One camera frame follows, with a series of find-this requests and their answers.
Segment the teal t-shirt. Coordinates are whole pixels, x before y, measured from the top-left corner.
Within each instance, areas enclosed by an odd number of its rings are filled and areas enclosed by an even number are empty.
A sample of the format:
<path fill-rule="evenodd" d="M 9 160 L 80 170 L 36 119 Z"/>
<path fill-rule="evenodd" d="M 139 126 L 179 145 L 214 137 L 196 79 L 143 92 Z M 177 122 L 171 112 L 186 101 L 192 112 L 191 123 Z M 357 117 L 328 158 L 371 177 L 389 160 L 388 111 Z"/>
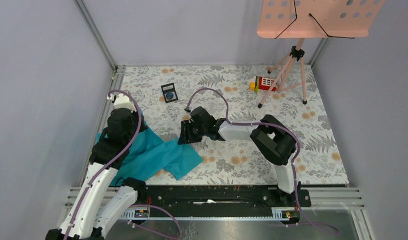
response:
<path fill-rule="evenodd" d="M 169 172 L 178 181 L 202 162 L 189 144 L 178 145 L 177 139 L 164 142 L 150 128 L 138 133 L 129 150 L 110 183 L 112 187 L 126 178 L 146 181 L 160 170 Z"/>

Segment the blue round brooch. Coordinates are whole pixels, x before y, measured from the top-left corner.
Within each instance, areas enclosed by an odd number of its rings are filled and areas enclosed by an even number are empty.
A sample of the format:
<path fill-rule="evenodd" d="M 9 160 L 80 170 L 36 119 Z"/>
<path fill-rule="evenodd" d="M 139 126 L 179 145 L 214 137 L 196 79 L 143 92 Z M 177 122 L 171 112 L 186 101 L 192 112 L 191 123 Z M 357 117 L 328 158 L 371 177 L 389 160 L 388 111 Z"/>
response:
<path fill-rule="evenodd" d="M 168 92 L 165 94 L 166 100 L 171 101 L 174 98 L 174 94 L 172 92 Z"/>

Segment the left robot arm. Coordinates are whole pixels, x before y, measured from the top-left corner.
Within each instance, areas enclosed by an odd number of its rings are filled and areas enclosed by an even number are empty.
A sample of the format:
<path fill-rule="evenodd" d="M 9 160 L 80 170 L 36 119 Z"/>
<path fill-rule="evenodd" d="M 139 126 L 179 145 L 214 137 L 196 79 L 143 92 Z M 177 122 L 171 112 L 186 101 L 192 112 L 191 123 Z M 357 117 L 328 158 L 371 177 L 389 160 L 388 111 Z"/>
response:
<path fill-rule="evenodd" d="M 93 146 L 87 174 L 71 210 L 48 240 L 103 240 L 111 227 L 131 205 L 147 198 L 144 181 L 127 177 L 118 193 L 101 207 L 107 188 L 115 178 L 139 132 L 147 130 L 143 115 L 129 108 L 111 111 L 98 142 Z"/>

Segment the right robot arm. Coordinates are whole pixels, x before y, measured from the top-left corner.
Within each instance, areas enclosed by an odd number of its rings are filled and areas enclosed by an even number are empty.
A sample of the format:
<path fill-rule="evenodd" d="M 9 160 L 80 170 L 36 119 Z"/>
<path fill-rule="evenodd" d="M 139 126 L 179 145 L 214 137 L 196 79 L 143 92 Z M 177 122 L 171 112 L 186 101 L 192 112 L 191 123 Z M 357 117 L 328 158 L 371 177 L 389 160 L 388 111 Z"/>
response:
<path fill-rule="evenodd" d="M 300 151 L 297 137 L 272 115 L 258 122 L 230 122 L 215 119 L 203 107 L 190 112 L 181 122 L 178 145 L 198 143 L 204 136 L 213 141 L 241 140 L 253 142 L 267 161 L 274 164 L 278 179 L 279 201 L 291 206 L 298 200 L 298 180 L 292 162 Z"/>

